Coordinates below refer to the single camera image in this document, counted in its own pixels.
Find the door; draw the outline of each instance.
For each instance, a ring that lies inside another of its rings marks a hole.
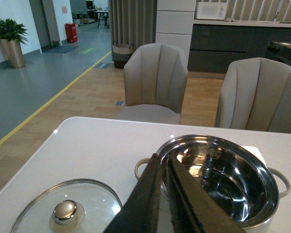
[[[42,52],[51,46],[42,0],[29,0]]]

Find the glass lid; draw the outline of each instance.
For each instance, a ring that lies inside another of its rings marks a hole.
[[[33,199],[10,232],[101,233],[121,208],[121,200],[106,184],[90,179],[69,180]]]

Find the floor vent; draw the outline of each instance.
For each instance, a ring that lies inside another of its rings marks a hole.
[[[125,101],[117,101],[115,102],[116,106],[124,106],[125,105]]]
[[[100,62],[98,65],[96,65],[94,68],[95,69],[108,69],[111,66],[112,63],[105,63],[105,62]]]

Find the pot rim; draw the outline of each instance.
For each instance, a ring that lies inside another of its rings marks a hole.
[[[170,146],[171,144],[174,144],[175,147],[177,146],[177,142],[186,139],[186,138],[200,138],[203,141],[210,141],[210,140],[214,140],[214,141],[218,141],[221,143],[227,143],[230,146],[230,150],[232,152],[235,152],[238,156],[242,157],[243,159],[245,159],[245,161],[247,163],[250,163],[250,165],[254,164],[258,164],[261,169],[263,170],[263,174],[267,176],[270,184],[271,184],[271,190],[266,190],[266,192],[273,194],[274,198],[271,200],[273,202],[273,207],[271,209],[271,211],[269,212],[268,215],[264,214],[263,212],[265,212],[265,205],[264,207],[252,218],[247,219],[245,221],[241,221],[238,222],[239,226],[244,228],[244,229],[251,229],[254,227],[258,227],[260,225],[266,224],[267,222],[269,222],[271,220],[271,218],[273,217],[273,215],[275,214],[275,212],[278,209],[278,205],[279,205],[279,190],[277,187],[277,183],[272,175],[272,173],[270,172],[270,170],[268,169],[268,167],[259,159],[257,158],[254,154],[252,154],[251,152],[247,151],[245,148],[239,146],[238,144],[231,142],[229,140],[220,138],[220,137],[216,137],[216,136],[212,136],[212,135],[206,135],[206,134],[187,134],[187,135],[182,135],[182,136],[178,136],[178,137],[174,137],[172,139],[170,139],[169,141],[165,142],[158,150],[157,150],[157,154],[159,157],[161,157],[161,165],[163,166],[162,162],[164,157],[169,153],[170,150],[168,150],[167,152],[165,152],[164,154],[162,154],[163,150]],[[167,194],[167,189],[166,186],[164,184],[164,182],[162,181],[161,183],[161,191],[163,193],[163,195],[168,199],[168,194]]]

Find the potted plant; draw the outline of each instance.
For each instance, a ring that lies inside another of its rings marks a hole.
[[[7,54],[12,68],[25,66],[20,43],[25,44],[24,41],[27,41],[24,37],[24,34],[27,34],[26,30],[22,23],[17,24],[10,18],[0,19],[0,44]]]

